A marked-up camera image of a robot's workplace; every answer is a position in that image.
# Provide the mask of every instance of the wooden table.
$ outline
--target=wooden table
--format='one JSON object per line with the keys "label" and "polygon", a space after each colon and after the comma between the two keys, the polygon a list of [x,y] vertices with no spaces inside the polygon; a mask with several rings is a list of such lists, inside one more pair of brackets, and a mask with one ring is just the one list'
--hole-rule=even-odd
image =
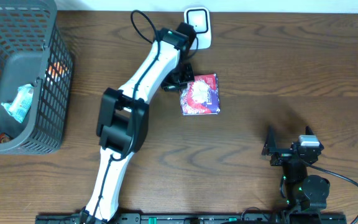
{"label": "wooden table", "polygon": [[[148,13],[157,28],[182,13]],[[47,156],[0,156],[0,223],[34,223],[40,213],[71,213],[88,203],[99,168],[95,134],[107,87],[124,84],[150,45],[129,12],[59,12],[76,55],[63,146]],[[149,25],[136,23],[151,37]],[[212,13],[213,44],[192,60],[217,73],[221,113],[182,116],[178,93],[159,91],[149,134],[131,160],[120,206],[143,212],[242,212],[285,203],[282,170],[261,156],[269,124],[289,146],[308,124],[326,146],[317,166],[358,182],[358,15]],[[358,213],[358,188],[331,182],[328,212]]]}

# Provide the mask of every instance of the black wire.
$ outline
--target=black wire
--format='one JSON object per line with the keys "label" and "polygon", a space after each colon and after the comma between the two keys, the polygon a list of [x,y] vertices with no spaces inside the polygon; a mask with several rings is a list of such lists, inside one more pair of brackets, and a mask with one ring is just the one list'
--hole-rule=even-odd
{"label": "black wire", "polygon": [[107,164],[107,168],[106,168],[106,171],[104,172],[104,176],[103,176],[103,181],[102,181],[102,187],[100,188],[100,193],[99,193],[99,197],[98,197],[98,202],[96,202],[96,205],[94,207],[94,210],[93,210],[93,215],[92,215],[92,218],[91,220],[89,221],[90,223],[93,223],[94,219],[95,219],[95,216],[96,216],[96,211],[98,210],[98,207],[99,207],[99,204],[100,204],[100,200],[102,199],[102,194],[103,194],[103,189],[104,189],[104,183],[106,181],[106,178],[107,178],[107,174],[109,172],[109,169],[110,169],[110,165],[111,165],[111,162],[112,162],[112,154],[110,155],[110,159],[109,159],[109,163]]}
{"label": "black wire", "polygon": [[282,198],[285,198],[285,194],[284,194],[284,174],[281,176],[281,181],[280,181],[280,194]]}
{"label": "black wire", "polygon": [[197,50],[198,50],[198,37],[197,36],[196,36],[196,40],[197,40],[196,50],[189,57],[187,57],[185,60],[191,59],[197,53]]}
{"label": "black wire", "polygon": [[100,190],[100,194],[99,194],[99,197],[98,197],[98,202],[96,203],[96,206],[95,206],[95,209],[93,211],[93,215],[92,215],[92,219],[91,221],[94,221],[95,219],[95,215],[96,215],[96,211],[99,207],[99,204],[100,204],[100,200],[102,199],[102,194],[103,194],[103,188],[104,188],[104,182],[106,181],[106,177],[107,177],[107,173],[109,171],[109,168],[110,168],[110,165],[111,165],[111,162],[112,161],[121,161],[123,159],[125,159],[131,152],[132,152],[132,148],[134,147],[134,141],[137,139],[137,132],[136,132],[136,115],[137,115],[137,111],[136,111],[136,105],[135,105],[135,99],[136,99],[136,91],[140,85],[140,82],[142,81],[142,79],[146,76],[147,72],[149,72],[149,70],[151,69],[151,67],[154,65],[154,63],[158,60],[158,56],[160,55],[160,37],[157,33],[157,30],[153,24],[153,22],[149,19],[149,17],[147,17],[142,11],[139,11],[139,10],[133,10],[131,12],[131,22],[132,22],[132,25],[134,26],[136,32],[143,38],[145,39],[147,42],[151,43],[152,42],[147,39],[145,36],[143,36],[140,31],[137,29],[135,23],[134,23],[134,14],[135,13],[139,13],[140,15],[142,15],[143,17],[145,17],[145,19],[147,19],[147,21],[149,22],[149,24],[152,26],[153,28],[153,31],[154,31],[154,35],[155,35],[155,39],[157,41],[157,54],[155,56],[155,58],[153,59],[153,61],[150,63],[150,65],[146,68],[146,70],[144,71],[144,73],[140,76],[139,80],[137,81],[137,83],[135,84],[134,86],[134,93],[132,95],[132,128],[133,128],[133,132],[132,132],[132,139],[131,139],[131,143],[129,144],[129,148],[127,150],[127,152],[123,155],[121,155],[121,157],[119,159],[115,159],[112,155],[110,155],[110,159],[109,159],[109,164],[107,166],[107,169],[104,173],[104,177],[103,177],[103,181],[102,181],[102,186],[101,186],[101,190]]}
{"label": "black wire", "polygon": [[245,209],[242,214],[241,214],[241,220],[244,220],[244,215],[247,214],[247,211],[250,209],[256,209],[258,211],[260,211],[260,213],[266,218],[266,220],[268,221],[269,219],[267,218],[267,216],[261,211],[261,209],[259,209],[258,207],[249,207],[247,209]]}
{"label": "black wire", "polygon": [[139,29],[137,29],[136,25],[135,25],[135,22],[134,22],[134,13],[137,12],[139,13],[140,15],[142,15],[143,17],[145,17],[147,19],[147,21],[149,22],[150,25],[153,24],[153,22],[149,19],[149,17],[147,17],[142,11],[140,10],[133,10],[131,12],[131,23],[132,23],[132,26],[134,26],[136,32],[143,38],[145,39],[147,42],[149,42],[150,44],[153,44],[153,42],[151,42],[151,40],[149,40],[148,38],[146,38],[145,36],[143,36],[143,34],[139,31]]}
{"label": "black wire", "polygon": [[[310,167],[310,168],[316,169],[316,170],[321,171],[321,172],[324,172],[324,173],[326,173],[326,174],[331,174],[331,175],[333,175],[333,176],[335,176],[335,177],[339,177],[339,178],[341,178],[342,180],[346,180],[346,181],[348,181],[348,182],[354,184],[356,187],[358,187],[358,183],[357,183],[356,181],[350,179],[350,178],[347,178],[347,177],[345,177],[345,176],[343,176],[343,175],[341,175],[341,174],[337,174],[337,173],[331,172],[331,171],[329,171],[329,170],[326,170],[326,169],[323,169],[323,168],[320,168],[320,167],[316,167],[316,166],[314,166],[314,165],[311,165],[311,164],[307,163],[306,161],[304,161],[301,157],[299,157],[299,160],[300,160],[304,165],[306,165],[306,166],[308,166],[308,167]],[[357,216],[355,217],[355,219],[351,222],[351,224],[357,223],[357,221],[358,221],[358,215],[357,215]]]}
{"label": "black wire", "polygon": [[160,36],[158,35],[158,32],[153,24],[153,22],[150,20],[149,17],[146,16],[146,14],[144,14],[142,11],[140,10],[133,10],[131,12],[131,22],[132,25],[134,26],[136,32],[143,38],[145,39],[147,42],[151,43],[152,42],[147,39],[145,36],[143,36],[140,31],[137,29],[135,23],[134,23],[134,14],[135,13],[139,13],[140,15],[142,15],[145,19],[147,19],[147,21],[149,22],[149,24],[151,25],[151,27],[153,28],[154,31],[154,35],[155,35],[155,40],[157,41],[157,54],[155,55],[155,58],[153,59],[153,61],[150,63],[150,65],[146,68],[146,70],[144,71],[144,73],[140,76],[139,80],[137,81],[137,83],[134,86],[134,93],[132,94],[132,139],[131,139],[131,143],[129,144],[129,148],[127,150],[127,152],[124,155],[121,155],[121,157],[119,159],[115,159],[113,158],[113,161],[121,161],[123,159],[125,159],[132,151],[133,151],[133,147],[135,147],[134,142],[137,139],[137,132],[136,132],[136,117],[137,117],[137,108],[135,105],[135,99],[136,99],[136,91],[141,83],[141,81],[143,80],[143,78],[146,76],[147,72],[149,72],[149,70],[152,68],[152,66],[154,65],[154,63],[158,60],[158,56],[160,55]]}

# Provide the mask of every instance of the gray plastic basket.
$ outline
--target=gray plastic basket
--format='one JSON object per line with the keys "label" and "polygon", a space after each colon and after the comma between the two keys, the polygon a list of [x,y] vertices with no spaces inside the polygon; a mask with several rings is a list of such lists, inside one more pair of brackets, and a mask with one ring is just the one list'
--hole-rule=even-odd
{"label": "gray plastic basket", "polygon": [[[63,139],[73,62],[56,27],[53,0],[0,0],[0,154],[46,154]],[[1,103],[17,88],[33,84],[32,104],[23,123]]]}

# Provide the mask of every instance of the black cable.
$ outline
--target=black cable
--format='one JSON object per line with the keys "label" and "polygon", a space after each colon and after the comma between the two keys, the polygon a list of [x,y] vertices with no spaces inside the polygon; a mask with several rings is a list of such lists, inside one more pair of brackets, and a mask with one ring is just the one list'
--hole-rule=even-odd
{"label": "black cable", "polygon": [[197,50],[198,50],[198,37],[197,36],[196,36],[196,40],[197,40],[196,50],[189,57],[187,57],[185,60],[191,59],[197,53]]}
{"label": "black cable", "polygon": [[284,194],[284,180],[285,180],[285,176],[284,174],[281,176],[281,181],[280,181],[280,194],[282,198],[285,198],[285,194]]}
{"label": "black cable", "polygon": [[103,189],[104,189],[104,183],[106,181],[106,178],[107,178],[107,174],[109,172],[109,169],[110,169],[110,165],[111,165],[111,162],[113,160],[113,157],[112,157],[112,154],[110,155],[110,159],[109,159],[109,163],[107,164],[107,168],[106,168],[106,171],[104,172],[104,176],[103,176],[103,181],[102,181],[102,187],[100,188],[100,193],[99,193],[99,197],[98,197],[98,202],[96,202],[96,205],[94,207],[94,210],[93,210],[93,214],[92,214],[92,218],[91,220],[89,221],[90,223],[93,223],[94,222],[94,219],[96,218],[96,211],[98,210],[98,207],[99,207],[99,204],[100,204],[100,200],[102,199],[102,194],[103,194]]}
{"label": "black cable", "polygon": [[137,29],[135,23],[134,23],[134,14],[135,13],[139,13],[140,15],[142,15],[145,19],[147,19],[147,21],[149,22],[149,24],[151,25],[151,27],[153,28],[154,31],[154,35],[155,35],[155,40],[157,41],[157,54],[155,55],[155,58],[153,59],[153,61],[150,63],[150,65],[146,68],[146,70],[144,71],[144,73],[140,76],[139,80],[137,81],[137,83],[134,86],[134,93],[132,94],[132,128],[133,128],[133,132],[132,132],[132,139],[131,139],[131,143],[129,144],[129,148],[127,150],[127,152],[124,155],[121,155],[121,157],[119,159],[115,159],[113,158],[113,161],[121,161],[123,159],[125,159],[132,151],[133,151],[133,147],[135,147],[134,142],[137,139],[137,132],[136,132],[136,117],[137,117],[137,111],[136,111],[136,105],[135,105],[135,99],[136,99],[136,91],[141,83],[141,81],[143,80],[143,78],[146,76],[147,72],[149,72],[149,70],[152,68],[152,66],[154,65],[154,63],[158,60],[158,56],[160,55],[160,36],[158,35],[158,32],[153,24],[153,22],[150,20],[149,17],[146,16],[146,14],[144,14],[142,11],[140,10],[133,10],[131,12],[131,22],[132,25],[134,26],[136,32],[143,38],[145,39],[147,42],[151,43],[152,42],[146,38],[145,36],[143,36],[140,31]]}
{"label": "black cable", "polygon": [[[356,181],[350,179],[350,178],[347,178],[347,177],[345,177],[345,176],[343,176],[343,175],[341,175],[341,174],[337,174],[337,173],[331,172],[331,171],[329,171],[329,170],[326,170],[326,169],[323,169],[323,168],[320,168],[320,167],[316,167],[316,166],[314,166],[314,165],[311,165],[311,164],[307,163],[306,161],[304,161],[301,157],[299,157],[299,160],[300,160],[304,165],[306,165],[306,166],[308,166],[308,167],[310,167],[310,168],[316,169],[316,170],[321,171],[321,172],[324,172],[324,173],[326,173],[326,174],[331,174],[331,175],[333,175],[333,176],[335,176],[335,177],[339,177],[339,178],[341,178],[342,180],[346,180],[346,181],[348,181],[348,182],[354,184],[356,187],[358,187],[358,183],[357,183]],[[353,219],[353,221],[351,222],[351,224],[355,224],[355,223],[357,223],[357,221],[358,221],[358,215],[355,217],[355,219]]]}
{"label": "black cable", "polygon": [[242,214],[241,214],[241,220],[244,220],[244,215],[247,213],[247,211],[248,210],[250,210],[250,209],[256,209],[256,210],[258,210],[258,211],[260,211],[260,213],[266,218],[266,220],[268,221],[269,220],[269,218],[267,218],[267,216],[261,211],[261,209],[259,209],[258,207],[249,207],[249,208],[247,208],[247,209],[245,209],[243,212],[242,212]]}
{"label": "black cable", "polygon": [[134,86],[134,93],[132,95],[132,128],[133,128],[133,132],[132,132],[132,139],[131,139],[131,143],[129,144],[129,148],[127,150],[127,152],[123,155],[121,155],[121,157],[119,159],[115,159],[112,155],[110,155],[110,159],[109,159],[109,164],[107,166],[107,169],[104,173],[104,177],[103,177],[103,181],[102,181],[102,186],[101,186],[101,190],[100,190],[100,194],[99,194],[99,197],[98,197],[98,202],[96,203],[96,206],[95,206],[95,209],[93,211],[93,215],[92,215],[92,219],[91,221],[94,221],[95,219],[95,215],[96,215],[96,211],[99,207],[99,204],[100,204],[100,200],[102,199],[102,193],[103,193],[103,188],[104,188],[104,182],[106,181],[106,177],[107,177],[107,174],[108,174],[108,171],[109,171],[109,168],[110,168],[110,165],[111,165],[111,162],[112,161],[121,161],[123,159],[125,159],[131,152],[132,152],[132,148],[134,147],[134,141],[137,139],[137,133],[136,133],[136,114],[137,114],[137,111],[136,111],[136,105],[135,105],[135,99],[136,99],[136,91],[140,85],[140,82],[142,81],[142,79],[146,76],[147,72],[149,72],[149,70],[151,69],[151,67],[154,65],[154,63],[158,60],[158,56],[160,55],[160,36],[158,35],[157,33],[157,30],[153,24],[153,22],[149,19],[149,17],[147,17],[142,11],[139,11],[139,10],[133,10],[131,12],[131,22],[132,22],[132,25],[134,26],[136,32],[143,38],[145,39],[147,42],[151,43],[152,42],[147,39],[145,36],[143,36],[140,31],[137,29],[135,23],[134,23],[134,14],[135,13],[139,13],[140,15],[142,15],[143,17],[145,17],[145,19],[147,19],[147,21],[149,22],[149,24],[152,26],[153,28],[153,31],[154,31],[154,35],[155,35],[155,39],[157,41],[157,54],[155,55],[155,58],[153,59],[153,61],[150,63],[150,65],[146,68],[146,70],[144,71],[144,73],[140,76],[139,80],[137,81],[137,83],[135,84]]}

